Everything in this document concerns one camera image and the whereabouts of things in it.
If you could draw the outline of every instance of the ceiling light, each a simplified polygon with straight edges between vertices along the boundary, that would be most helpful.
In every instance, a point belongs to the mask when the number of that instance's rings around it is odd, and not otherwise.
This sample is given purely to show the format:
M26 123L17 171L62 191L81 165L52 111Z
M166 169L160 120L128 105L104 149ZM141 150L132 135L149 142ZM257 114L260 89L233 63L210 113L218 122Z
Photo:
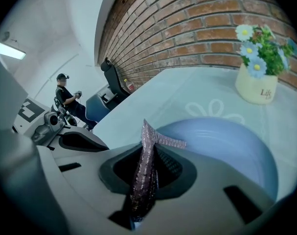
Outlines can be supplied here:
M26 53L8 45L0 43L0 54L22 60Z

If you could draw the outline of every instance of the black t-shirt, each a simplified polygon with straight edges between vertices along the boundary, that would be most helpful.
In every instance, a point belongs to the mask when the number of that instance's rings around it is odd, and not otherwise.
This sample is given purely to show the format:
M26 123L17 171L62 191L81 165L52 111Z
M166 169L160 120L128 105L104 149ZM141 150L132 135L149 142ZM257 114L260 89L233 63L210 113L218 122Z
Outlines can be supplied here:
M68 99L68 98L72 98L73 95L65 88L62 87L60 85L57 85L57 88L61 88L60 89L56 89L56 97L59 100L60 103L64 104L64 102ZM70 104L66 104L65 108L66 109L74 109L76 107L76 105L78 104L77 101L73 101Z

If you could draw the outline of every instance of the white machine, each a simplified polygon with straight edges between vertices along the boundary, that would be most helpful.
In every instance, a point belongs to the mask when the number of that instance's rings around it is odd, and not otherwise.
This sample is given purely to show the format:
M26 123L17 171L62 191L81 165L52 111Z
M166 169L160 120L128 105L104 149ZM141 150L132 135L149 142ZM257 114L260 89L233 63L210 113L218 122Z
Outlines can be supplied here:
M226 163L156 144L156 201L134 224L124 211L141 143L109 150L88 130L25 99L1 64L0 81L10 83L0 90L0 113L8 117L0 122L0 182L21 213L50 234L250 234L246 225L251 229L274 204Z

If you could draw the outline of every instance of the brick wall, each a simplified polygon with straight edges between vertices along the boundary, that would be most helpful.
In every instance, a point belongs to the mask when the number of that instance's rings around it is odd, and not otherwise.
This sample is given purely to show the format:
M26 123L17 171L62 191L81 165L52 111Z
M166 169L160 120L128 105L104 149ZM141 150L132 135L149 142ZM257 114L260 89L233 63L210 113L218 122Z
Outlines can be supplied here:
M239 24L267 24L279 41L297 35L274 0L116 0L99 52L119 78L139 88L163 69L215 66L236 69ZM280 81L297 90L297 57Z

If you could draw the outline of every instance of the green leaves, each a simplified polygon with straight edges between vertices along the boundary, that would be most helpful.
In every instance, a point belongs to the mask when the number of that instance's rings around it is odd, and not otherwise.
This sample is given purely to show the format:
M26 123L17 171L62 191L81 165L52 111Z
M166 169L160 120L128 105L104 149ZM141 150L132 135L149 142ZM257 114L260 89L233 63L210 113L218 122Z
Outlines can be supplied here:
M280 45L277 42L274 42L275 35L267 25L264 27L253 25L253 30L254 36L250 38L249 41L254 44L260 43L262 45L262 48L258 50L258 56L267 64L266 75L280 75L280 73L284 71L284 65L278 54L278 47L283 50L286 57L293 55L293 47L288 44ZM241 57L243 63L247 66L250 62L249 58L245 56Z

